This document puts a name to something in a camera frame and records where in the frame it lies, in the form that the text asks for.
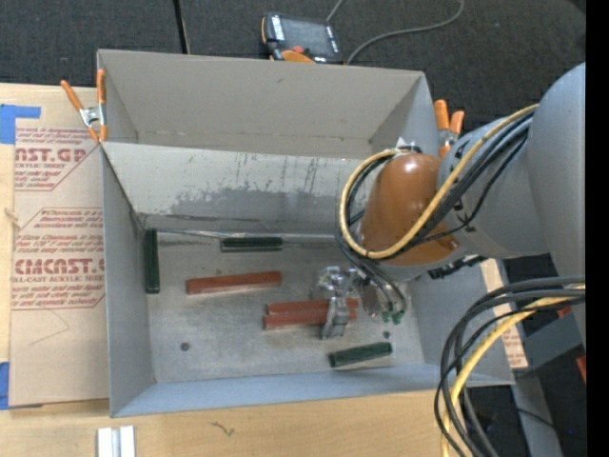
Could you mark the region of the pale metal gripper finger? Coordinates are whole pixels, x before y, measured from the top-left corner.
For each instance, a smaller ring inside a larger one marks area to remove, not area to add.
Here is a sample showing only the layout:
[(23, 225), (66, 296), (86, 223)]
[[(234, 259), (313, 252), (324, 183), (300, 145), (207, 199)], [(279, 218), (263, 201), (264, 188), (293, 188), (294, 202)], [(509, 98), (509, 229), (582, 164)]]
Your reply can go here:
[(334, 318), (336, 315), (336, 300), (331, 298), (328, 301), (328, 309), (325, 317), (324, 325), (320, 331), (320, 337), (325, 340), (334, 336)]
[(350, 309), (344, 298), (335, 299), (334, 335), (343, 336), (345, 327), (348, 325)]

